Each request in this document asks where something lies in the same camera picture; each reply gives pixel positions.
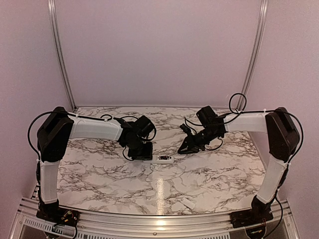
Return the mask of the white remote control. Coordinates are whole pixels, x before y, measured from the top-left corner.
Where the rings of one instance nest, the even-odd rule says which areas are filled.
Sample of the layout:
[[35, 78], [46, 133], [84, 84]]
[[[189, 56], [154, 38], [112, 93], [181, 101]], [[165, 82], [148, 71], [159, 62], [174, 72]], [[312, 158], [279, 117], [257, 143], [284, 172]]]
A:
[[174, 157], [170, 155], [153, 155], [151, 160], [143, 160], [147, 164], [173, 164]]

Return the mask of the white battery cover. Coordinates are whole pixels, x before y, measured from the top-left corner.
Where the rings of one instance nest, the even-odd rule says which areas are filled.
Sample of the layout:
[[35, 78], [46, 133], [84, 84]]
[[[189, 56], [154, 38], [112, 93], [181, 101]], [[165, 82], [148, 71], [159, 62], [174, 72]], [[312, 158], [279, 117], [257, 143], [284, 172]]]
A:
[[193, 209], [195, 207], [195, 203], [187, 198], [183, 198], [180, 202], [190, 209]]

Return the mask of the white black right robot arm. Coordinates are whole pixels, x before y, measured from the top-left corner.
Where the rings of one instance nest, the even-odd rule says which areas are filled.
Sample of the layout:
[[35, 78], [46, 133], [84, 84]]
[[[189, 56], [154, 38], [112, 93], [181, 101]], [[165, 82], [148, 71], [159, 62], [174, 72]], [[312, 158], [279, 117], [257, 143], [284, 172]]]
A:
[[298, 118], [284, 107], [275, 110], [233, 111], [218, 115], [210, 106], [201, 108], [197, 113], [199, 125], [203, 130], [193, 134], [191, 129], [182, 124], [186, 133], [178, 154], [193, 154], [205, 151], [211, 141], [223, 138], [229, 132], [264, 132], [268, 136], [269, 162], [263, 183], [247, 212], [247, 219], [259, 222], [266, 210], [275, 200], [283, 185], [292, 158], [300, 150], [304, 139], [302, 126], [296, 126]]

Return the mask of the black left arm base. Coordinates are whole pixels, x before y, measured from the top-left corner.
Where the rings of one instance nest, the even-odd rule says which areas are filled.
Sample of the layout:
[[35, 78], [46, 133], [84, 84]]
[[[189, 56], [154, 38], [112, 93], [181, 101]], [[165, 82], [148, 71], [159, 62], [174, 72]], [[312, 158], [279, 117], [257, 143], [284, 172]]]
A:
[[79, 219], [79, 211], [62, 208], [59, 206], [59, 201], [50, 204], [45, 204], [40, 201], [36, 217], [57, 225], [76, 227]]

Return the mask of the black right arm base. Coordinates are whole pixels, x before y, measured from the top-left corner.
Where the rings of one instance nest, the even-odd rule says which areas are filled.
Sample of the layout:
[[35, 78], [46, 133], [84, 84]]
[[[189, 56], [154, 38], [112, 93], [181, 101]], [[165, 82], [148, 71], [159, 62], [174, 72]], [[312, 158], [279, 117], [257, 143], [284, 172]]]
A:
[[264, 204], [255, 196], [251, 208], [230, 213], [230, 221], [233, 228], [251, 226], [272, 220], [271, 202]]

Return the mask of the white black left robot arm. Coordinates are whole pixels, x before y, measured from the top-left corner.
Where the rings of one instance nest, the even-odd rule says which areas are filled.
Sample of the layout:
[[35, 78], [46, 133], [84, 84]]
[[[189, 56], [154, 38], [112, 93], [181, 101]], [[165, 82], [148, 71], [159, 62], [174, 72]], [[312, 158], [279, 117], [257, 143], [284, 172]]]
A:
[[32, 149], [38, 156], [39, 199], [45, 205], [44, 214], [53, 222], [63, 217], [62, 209], [57, 206], [57, 174], [69, 140], [111, 140], [128, 150], [124, 156], [128, 161], [153, 158], [153, 144], [149, 135], [157, 130], [146, 116], [135, 121], [114, 117], [95, 118], [67, 112], [63, 107], [39, 115], [40, 118], [43, 116], [47, 116], [47, 119], [38, 129], [37, 146]]

